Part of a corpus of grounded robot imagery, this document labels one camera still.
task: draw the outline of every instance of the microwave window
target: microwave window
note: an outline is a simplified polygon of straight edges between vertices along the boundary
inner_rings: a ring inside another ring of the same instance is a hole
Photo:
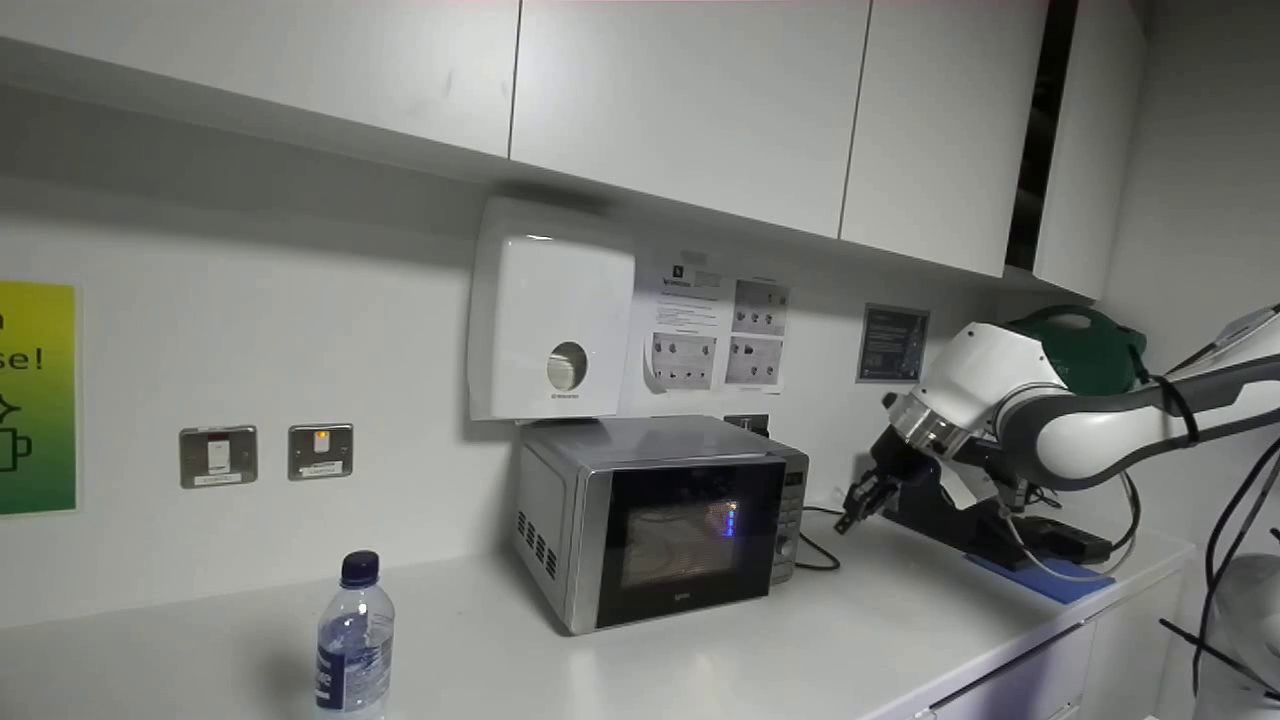
[[[623,588],[722,576],[736,567],[736,501],[627,511]]]

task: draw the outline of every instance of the water bottle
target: water bottle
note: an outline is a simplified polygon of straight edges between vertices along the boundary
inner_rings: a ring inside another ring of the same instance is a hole
[[[396,603],[375,584],[375,552],[342,557],[342,588],[320,621],[320,716],[378,716],[392,684]]]

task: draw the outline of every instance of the microwave door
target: microwave door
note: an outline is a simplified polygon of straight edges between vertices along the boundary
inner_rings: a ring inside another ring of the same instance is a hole
[[[769,595],[780,467],[617,472],[600,628]]]

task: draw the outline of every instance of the power cord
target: power cord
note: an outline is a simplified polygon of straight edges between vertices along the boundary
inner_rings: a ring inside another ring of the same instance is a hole
[[[1138,519],[1142,519],[1142,501],[1138,501],[1132,476],[1119,472],[1119,481],[1123,481],[1123,494],[1126,494],[1126,527],[1123,527],[1123,536],[1111,543],[1111,552],[1117,552],[1117,547],[1123,547],[1123,552],[1119,552],[1119,558],[1111,558],[1105,573],[1119,573],[1119,567],[1126,562],[1126,557],[1132,557],[1132,547],[1134,547],[1134,527],[1138,527]],[[1012,511],[1009,511],[1002,503],[1000,503],[1000,519],[1002,519],[1012,543],[1023,552],[1023,558],[1034,562],[1043,576],[1057,576],[1057,578],[1067,578],[1067,584],[1092,584],[1092,578],[1094,578],[1094,576],[1057,573],[1052,562],[1043,562],[1043,558],[1032,552],[1032,543],[1023,538],[1023,530],[1015,527],[1015,519],[1012,519]]]
[[[815,503],[804,503],[804,511],[815,511],[815,514],[845,514],[845,511],[815,506]],[[804,573],[838,573],[838,567],[845,567],[845,562],[838,562],[838,557],[837,557],[837,552],[829,552],[822,543],[815,543],[810,536],[804,536],[804,530],[800,530],[800,543],[809,543],[810,552],[818,552],[829,562],[800,562],[800,558],[795,558],[795,567],[804,567]]]
[[[1244,536],[1250,530],[1257,514],[1262,511],[1274,481],[1280,481],[1280,467],[1271,467],[1271,460],[1280,454],[1280,438],[1250,463],[1250,472],[1244,476],[1244,482],[1237,489],[1237,494],[1228,501],[1228,506],[1216,514],[1210,530],[1209,530],[1209,543],[1203,543],[1203,578],[1209,578],[1209,593],[1203,593],[1203,603],[1200,603],[1200,643],[1197,643],[1197,660],[1191,660],[1191,686],[1200,691],[1200,665],[1203,665],[1203,647],[1209,647],[1209,611],[1210,611],[1210,600],[1216,600],[1216,588],[1223,584]],[[1223,538],[1223,527],[1232,522],[1232,514],[1241,511],[1244,494],[1257,489],[1257,481],[1271,467],[1271,476],[1262,481],[1262,489],[1257,490],[1244,522],[1237,527],[1237,538],[1228,547],[1223,558],[1216,558],[1218,552],[1218,538]]]

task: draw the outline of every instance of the bottle cap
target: bottle cap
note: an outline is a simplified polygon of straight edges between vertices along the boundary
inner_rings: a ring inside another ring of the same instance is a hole
[[[375,552],[348,552],[342,557],[342,588],[373,588],[378,573]]]

